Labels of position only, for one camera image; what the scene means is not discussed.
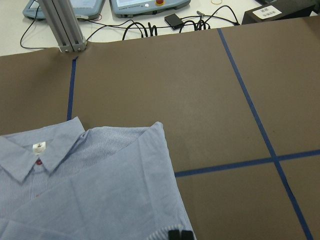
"wire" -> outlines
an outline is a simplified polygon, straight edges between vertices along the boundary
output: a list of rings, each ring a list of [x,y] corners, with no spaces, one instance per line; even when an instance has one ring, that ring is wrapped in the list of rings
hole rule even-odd
[[[26,33],[28,32],[28,30],[31,28],[31,26],[35,23],[36,19],[37,19],[37,15],[38,15],[38,11],[39,11],[39,8],[40,6],[38,6],[36,8],[36,11],[35,11],[35,16],[34,16],[34,19],[32,21],[32,23],[29,25],[29,27],[25,30],[24,34],[22,35],[21,39],[20,39],[20,46],[24,49],[47,49],[47,47],[27,47],[27,46],[23,46],[22,45],[22,40],[24,38],[24,36],[26,35]]]
[[[219,7],[217,10],[214,11],[214,13],[212,13],[212,15],[211,15],[207,20],[205,20],[205,22],[208,22],[211,18],[214,17],[214,15],[215,15],[220,9],[222,9],[222,8],[224,8],[224,7],[230,9],[230,11],[232,12],[232,14],[233,14],[233,16],[234,16],[234,19],[235,19],[235,21],[236,21],[236,22],[235,22],[235,25],[240,25],[239,22],[238,22],[238,19],[237,19],[236,15],[235,15],[235,13],[234,13],[234,11],[233,11],[233,10],[231,9],[231,7],[229,7],[228,5],[223,5],[223,6]]]
[[[93,19],[92,21],[98,22],[98,21],[100,21],[101,19],[102,19],[102,15],[99,14],[99,15],[98,15],[98,19]]]
[[[24,32],[24,34],[22,35],[21,39],[20,39],[20,46],[24,49],[46,49],[46,47],[25,47],[22,45],[22,40],[24,38],[24,36],[26,35],[26,33],[28,32],[28,30],[31,28],[31,26],[34,24],[34,22],[36,21],[37,19],[37,14],[38,14],[38,11],[39,11],[39,7],[37,7],[36,9],[36,12],[35,12],[35,17],[32,21],[32,23],[30,24],[30,26],[27,28],[27,30]],[[234,21],[231,21],[227,18],[223,18],[223,17],[219,17],[219,16],[214,16],[220,9],[222,8],[229,8],[230,11],[232,12],[233,16],[234,16],[234,19],[236,22]],[[238,22],[238,19],[234,13],[234,11],[231,9],[231,7],[229,7],[228,5],[223,5],[221,7],[219,7],[217,10],[214,11],[213,14],[211,15],[204,15],[203,13],[200,13],[200,15],[195,15],[195,16],[185,16],[185,17],[181,17],[180,19],[183,20],[183,19],[188,19],[188,18],[199,18],[199,21],[197,23],[195,23],[194,21],[192,20],[187,20],[185,22],[183,22],[183,25],[181,26],[180,30],[179,30],[179,33],[182,32],[182,29],[183,27],[185,26],[193,26],[194,28],[194,31],[200,31],[200,30],[206,30],[207,28],[208,29],[211,29],[211,26],[210,24],[208,23],[208,21],[211,19],[211,18],[216,18],[216,19],[220,19],[220,20],[224,20],[224,21],[227,21],[233,25],[240,25],[239,22]],[[158,29],[166,29],[166,28],[171,28],[171,26],[156,26],[156,25],[153,25],[151,27],[151,23],[148,22],[148,27],[146,28],[142,23],[140,22],[135,22],[133,21],[132,19],[130,20],[127,20],[121,24],[118,24],[118,25],[107,25],[107,24],[103,24],[103,23],[100,23],[100,22],[97,22],[97,21],[100,21],[102,19],[102,16],[101,18],[98,18],[97,20],[85,20],[86,22],[90,22],[90,23],[93,23],[93,24],[98,24],[98,25],[101,25],[101,27],[99,27],[98,29],[96,29],[88,38],[87,40],[89,40],[94,34],[96,34],[98,31],[100,31],[101,29],[103,28],[106,28],[106,27],[109,27],[109,28],[116,28],[116,29],[124,29],[124,33],[123,33],[123,36],[122,36],[122,40],[125,39],[126,37],[126,34],[128,32],[129,29],[139,29],[140,33],[141,33],[141,38],[144,37],[144,35],[146,37],[148,37],[148,32],[147,32],[147,29],[149,30],[150,32],[150,37],[152,36],[157,36],[158,35]],[[123,27],[122,25],[128,23],[128,22],[132,22],[129,26],[127,27]]]
[[[195,23],[194,21],[192,21],[192,20],[188,20],[188,21],[185,21],[185,22],[183,23],[183,25],[180,27],[179,33],[181,33],[181,31],[182,31],[182,29],[184,28],[184,26],[186,25],[186,23],[192,23],[194,30],[195,30],[195,31],[198,30],[196,23]]]
[[[95,30],[88,38],[87,40],[89,40],[89,38],[91,38],[96,32],[98,32],[99,30],[105,28],[105,27],[110,27],[110,28],[121,28],[121,29],[127,29],[127,27],[120,27],[128,22],[132,22],[134,23],[134,21],[132,19],[129,19],[121,24],[118,24],[118,25],[106,25],[106,24],[103,24],[103,23],[100,23],[100,22],[95,22],[95,21],[91,21],[91,20],[86,20],[86,22],[90,22],[90,23],[93,23],[93,24],[98,24],[98,25],[102,25],[102,27],[98,28],[97,30]]]
[[[133,26],[133,25],[136,25],[138,27],[138,25],[140,25],[141,27],[143,27],[143,30],[144,30],[144,34],[145,34],[145,37],[147,38],[148,37],[148,33],[147,33],[147,29],[145,28],[145,26],[143,24],[141,24],[140,22],[133,22],[131,23],[124,31],[123,33],[123,37],[122,37],[122,41],[125,40],[125,37],[126,37],[126,34],[128,32],[128,30]]]

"white label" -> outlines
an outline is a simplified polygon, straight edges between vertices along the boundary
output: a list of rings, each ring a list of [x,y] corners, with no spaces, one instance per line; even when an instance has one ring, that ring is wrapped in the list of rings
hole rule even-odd
[[[254,15],[256,15],[260,19],[268,19],[274,16],[277,16],[279,14],[282,14],[278,9],[276,9],[274,6],[265,6],[259,10],[255,10],[252,12]]]
[[[75,14],[75,17],[76,17],[77,19],[88,19],[88,18],[89,18],[88,16],[80,15],[80,14]]]
[[[37,3],[36,1],[33,1],[33,3],[31,4],[31,6],[29,8],[36,9],[37,7],[39,7],[39,3]]]
[[[39,155],[45,149],[46,149],[46,142],[45,141],[33,144],[33,146],[32,146],[32,150],[35,155]]]

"rubber band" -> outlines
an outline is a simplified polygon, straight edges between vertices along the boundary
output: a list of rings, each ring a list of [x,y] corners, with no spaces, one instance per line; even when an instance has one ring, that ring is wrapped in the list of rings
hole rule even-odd
[[[214,0],[211,0],[211,3],[215,5],[219,5],[219,4],[222,4],[222,0],[220,0],[220,2],[215,2]]]

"red button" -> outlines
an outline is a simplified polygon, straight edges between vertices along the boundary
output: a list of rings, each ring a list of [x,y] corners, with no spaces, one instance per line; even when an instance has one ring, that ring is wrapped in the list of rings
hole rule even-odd
[[[42,164],[42,161],[41,161],[40,159],[38,159],[38,160],[35,162],[35,164],[41,165],[41,164]]]

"blue tape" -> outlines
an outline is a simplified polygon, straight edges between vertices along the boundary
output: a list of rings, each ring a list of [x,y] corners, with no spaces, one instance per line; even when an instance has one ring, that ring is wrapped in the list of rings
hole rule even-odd
[[[219,166],[204,167],[204,168],[187,170],[187,171],[178,171],[178,172],[174,173],[174,176],[176,178],[181,178],[181,177],[186,177],[186,176],[190,176],[190,175],[206,174],[206,173],[212,173],[212,172],[217,172],[217,171],[237,169],[237,168],[243,168],[243,167],[260,165],[260,164],[267,164],[267,163],[273,163],[273,159],[271,157],[269,157],[269,158],[251,160],[251,161],[242,161],[242,162],[224,164],[224,165],[219,165]]]
[[[250,107],[251,112],[252,112],[252,114],[254,116],[256,124],[258,125],[259,130],[261,132],[261,135],[263,137],[263,140],[264,140],[264,142],[265,142],[265,144],[266,144],[266,146],[267,146],[267,148],[269,150],[269,153],[271,155],[271,159],[274,162],[276,170],[277,170],[278,174],[280,175],[282,184],[283,184],[283,186],[284,186],[284,188],[285,188],[285,190],[287,192],[288,197],[290,198],[291,204],[292,204],[292,206],[294,208],[294,211],[295,211],[295,213],[296,213],[296,215],[297,215],[297,217],[299,219],[299,222],[300,222],[300,225],[301,225],[301,227],[303,229],[303,232],[304,232],[307,240],[313,240],[313,236],[312,236],[312,234],[310,232],[310,229],[309,229],[309,227],[307,225],[307,222],[306,222],[306,220],[305,220],[305,218],[304,218],[304,216],[302,214],[302,211],[301,211],[301,209],[300,209],[300,207],[298,205],[298,202],[297,202],[293,192],[290,189],[290,186],[288,184],[286,175],[285,175],[285,173],[284,173],[284,171],[283,171],[283,169],[282,169],[282,167],[280,165],[280,162],[279,162],[279,159],[277,158],[276,152],[275,152],[275,150],[274,150],[274,148],[273,148],[273,146],[272,146],[272,144],[270,142],[270,139],[269,139],[269,137],[267,135],[267,132],[266,132],[261,120],[260,120],[260,117],[259,117],[259,115],[257,113],[257,110],[256,110],[256,108],[255,108],[255,106],[254,106],[254,104],[253,104],[253,102],[251,100],[249,92],[248,92],[248,90],[247,90],[247,88],[245,86],[245,83],[244,83],[244,81],[243,81],[243,79],[241,77],[241,74],[240,74],[240,72],[238,70],[236,62],[235,62],[235,60],[234,60],[234,58],[233,58],[233,56],[232,56],[232,54],[230,52],[230,49],[228,47],[227,41],[225,39],[225,36],[224,36],[224,34],[223,34],[223,32],[222,32],[222,30],[220,28],[218,28],[217,31],[218,31],[218,33],[220,35],[222,44],[223,44],[224,49],[225,49],[225,51],[227,53],[227,56],[228,56],[228,58],[230,60],[230,63],[231,63],[232,68],[233,68],[233,71],[234,71],[234,73],[235,73],[235,75],[236,75],[236,77],[237,77],[237,79],[239,81],[239,84],[240,84],[240,86],[242,88],[242,91],[243,91],[243,93],[245,95],[245,98],[246,98],[246,100],[247,100],[247,102],[249,104],[249,107]]]
[[[209,166],[209,167],[186,170],[186,171],[177,171],[174,173],[174,175],[176,178],[181,178],[181,177],[197,175],[197,174],[207,174],[207,173],[212,173],[212,172],[217,172],[217,171],[238,169],[238,168],[243,168],[243,167],[248,167],[248,166],[273,163],[275,160],[276,161],[287,161],[287,160],[301,159],[301,158],[319,156],[319,155],[320,155],[320,149],[312,150],[312,151],[298,152],[298,153],[276,156],[276,157],[266,157],[266,158],[255,159],[255,160],[250,160],[250,161],[229,163],[229,164],[224,164],[224,165],[219,165],[219,166]]]
[[[303,229],[303,232],[304,232],[304,234],[306,236],[306,239],[307,240],[313,240],[314,238],[313,238],[313,236],[312,236],[312,234],[310,232],[310,229],[309,229],[308,224],[307,224],[307,222],[305,220],[305,217],[304,217],[304,215],[303,215],[303,213],[302,213],[302,211],[301,211],[301,209],[299,207],[299,204],[298,204],[298,202],[296,200],[296,197],[295,197],[294,193],[292,192],[292,190],[291,190],[291,188],[290,188],[290,186],[288,184],[285,172],[282,169],[282,167],[280,165],[280,162],[278,160],[275,160],[274,161],[274,165],[275,165],[276,170],[278,171],[278,173],[280,175],[280,178],[282,180],[282,183],[284,185],[286,193],[290,198],[291,204],[292,204],[292,206],[294,208],[295,214],[297,215],[297,217],[299,219],[299,222],[300,222],[301,227]]]
[[[74,88],[75,88],[75,78],[76,78],[76,68],[77,68],[77,58],[72,60],[72,69],[70,77],[70,87],[69,87],[69,99],[68,99],[68,109],[66,113],[66,120],[69,121],[72,118],[72,107],[74,103]]]
[[[292,159],[300,159],[300,158],[312,157],[312,156],[317,156],[317,155],[320,155],[320,149],[312,150],[312,151],[298,152],[298,153],[293,153],[293,154],[288,154],[288,155],[283,155],[283,156],[278,156],[277,160],[278,161],[286,161],[286,160],[292,160]]]
[[[247,101],[247,103],[249,104],[249,107],[250,107],[250,109],[251,109],[251,112],[252,112],[252,114],[253,114],[253,116],[254,116],[255,122],[256,122],[256,124],[257,124],[258,127],[259,127],[259,130],[260,130],[260,132],[261,132],[261,135],[262,135],[262,137],[263,137],[263,140],[264,140],[264,142],[265,142],[265,144],[266,144],[266,146],[267,146],[267,148],[268,148],[268,150],[269,150],[269,152],[270,152],[271,157],[275,157],[275,156],[276,156],[276,152],[275,152],[274,148],[273,148],[272,145],[271,145],[271,142],[270,142],[270,140],[269,140],[269,138],[268,138],[268,135],[267,135],[267,133],[266,133],[266,130],[265,130],[265,128],[264,128],[264,126],[263,126],[263,124],[262,124],[262,122],[261,122],[261,120],[260,120],[260,117],[259,117],[259,115],[258,115],[258,113],[257,113],[257,110],[256,110],[256,108],[255,108],[255,106],[254,106],[254,103],[253,103],[252,100],[251,100],[251,97],[250,97],[249,92],[248,92],[248,90],[247,90],[247,88],[246,88],[246,85],[245,85],[245,83],[244,83],[244,81],[243,81],[243,79],[242,79],[242,77],[241,77],[241,74],[240,74],[240,72],[239,72],[239,70],[238,70],[238,67],[237,67],[237,65],[236,65],[236,62],[235,62],[234,58],[232,57],[232,54],[231,54],[230,49],[229,49],[229,47],[228,47],[228,44],[227,44],[227,42],[226,42],[225,36],[224,36],[224,34],[222,33],[222,30],[221,30],[220,28],[218,28],[217,30],[218,30],[218,33],[219,33],[219,35],[220,35],[220,38],[221,38],[221,41],[222,41],[222,43],[223,43],[224,49],[225,49],[225,51],[226,51],[226,54],[228,55],[228,58],[229,58],[229,60],[230,60],[230,62],[231,62],[231,65],[232,65],[232,68],[233,68],[234,73],[235,73],[235,75],[236,75],[236,78],[237,78],[238,81],[239,81],[239,84],[240,84],[240,86],[241,86],[241,88],[242,88],[242,91],[243,91],[243,93],[244,93],[244,96],[245,96],[245,98],[246,98],[246,101]]]

